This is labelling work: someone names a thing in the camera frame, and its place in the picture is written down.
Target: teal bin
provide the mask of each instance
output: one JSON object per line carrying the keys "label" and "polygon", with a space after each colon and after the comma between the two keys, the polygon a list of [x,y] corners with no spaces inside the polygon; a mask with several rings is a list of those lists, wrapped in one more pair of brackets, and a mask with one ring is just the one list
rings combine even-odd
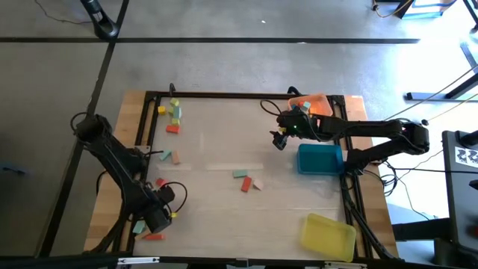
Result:
{"label": "teal bin", "polygon": [[342,149],[335,145],[301,144],[297,171],[306,175],[337,176],[344,172]]}

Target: wooden tabletop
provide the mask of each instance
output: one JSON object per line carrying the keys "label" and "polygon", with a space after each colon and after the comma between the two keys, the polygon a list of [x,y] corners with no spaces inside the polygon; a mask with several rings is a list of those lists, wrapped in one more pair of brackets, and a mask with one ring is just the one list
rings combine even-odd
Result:
{"label": "wooden tabletop", "polygon": [[[140,115],[143,110],[144,91],[129,91],[124,96],[119,116],[114,130],[114,136],[126,147],[133,147]],[[345,96],[347,116],[349,120],[366,120],[364,101],[361,96]],[[142,145],[146,145],[146,135],[149,132],[149,122],[152,117],[153,105],[150,105],[148,117],[146,118],[145,132],[142,139]],[[353,146],[358,149],[371,147],[372,140],[368,137],[353,137]],[[368,170],[379,173],[376,167],[369,166]],[[364,210],[369,227],[375,233],[377,238],[394,256],[397,256],[397,246],[395,244],[394,233],[391,228],[390,217],[388,216],[387,204],[383,194],[382,184],[370,175],[360,176],[361,193],[364,201]],[[121,206],[121,194],[113,179],[105,175],[102,178],[93,216],[90,221],[87,238],[84,244],[85,250],[94,248],[101,239],[108,233],[108,230],[114,225],[118,218]],[[128,238],[129,223],[127,223],[121,242],[121,250],[125,250]],[[364,256],[361,233],[357,233],[358,254]]]}

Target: white board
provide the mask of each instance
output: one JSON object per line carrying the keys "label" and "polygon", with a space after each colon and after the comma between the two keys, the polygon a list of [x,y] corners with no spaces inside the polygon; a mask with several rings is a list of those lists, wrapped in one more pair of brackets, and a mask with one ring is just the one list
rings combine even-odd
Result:
{"label": "white board", "polygon": [[[188,198],[163,241],[136,241],[137,256],[249,259],[326,259],[304,250],[304,219],[316,213],[344,222],[338,177],[303,176],[295,168],[297,147],[312,140],[289,138],[285,150],[272,145],[276,117],[251,99],[179,99],[179,134],[166,133],[169,115],[158,116],[152,150],[178,150],[181,163],[153,155],[148,181],[159,177],[187,186]],[[286,101],[274,100],[283,110]],[[162,105],[170,107],[169,99]],[[274,113],[274,107],[265,104]],[[233,170],[248,170],[264,183],[262,191],[240,190]],[[174,211],[184,191],[172,186]]]}

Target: gray floor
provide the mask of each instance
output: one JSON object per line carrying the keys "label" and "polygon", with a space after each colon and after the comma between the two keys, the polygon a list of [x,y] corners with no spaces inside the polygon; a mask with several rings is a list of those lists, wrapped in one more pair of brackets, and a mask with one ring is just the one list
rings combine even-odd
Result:
{"label": "gray floor", "polygon": [[[88,19],[79,1],[39,2],[51,16]],[[101,3],[116,19],[121,1]],[[0,0],[0,7],[0,37],[94,37],[90,25],[44,17],[33,0]],[[440,19],[400,20],[378,18],[367,0],[131,0],[121,37],[423,41],[414,45],[117,44],[96,111],[114,124],[126,90],[167,90],[170,82],[178,90],[269,93],[284,93],[294,85],[303,93],[361,95],[369,118],[381,120],[411,104],[403,101],[403,93],[440,90],[470,68],[458,38],[473,24],[462,10],[457,2]],[[69,118],[86,108],[106,47],[0,43],[0,161],[30,171],[25,177],[1,175],[0,255],[35,253],[74,142]],[[420,106],[407,117],[421,119],[445,107]],[[415,165],[415,160],[401,164]],[[54,255],[81,252],[100,170],[95,159],[83,154]],[[406,199],[403,195],[397,200]],[[400,249],[400,255],[406,252]]]}

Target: yellow bin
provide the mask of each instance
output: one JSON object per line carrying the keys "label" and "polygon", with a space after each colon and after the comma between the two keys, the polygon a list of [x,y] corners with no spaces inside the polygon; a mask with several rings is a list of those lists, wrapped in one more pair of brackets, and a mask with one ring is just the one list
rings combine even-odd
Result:
{"label": "yellow bin", "polygon": [[310,213],[305,220],[300,243],[330,258],[351,262],[356,233],[353,226]]}

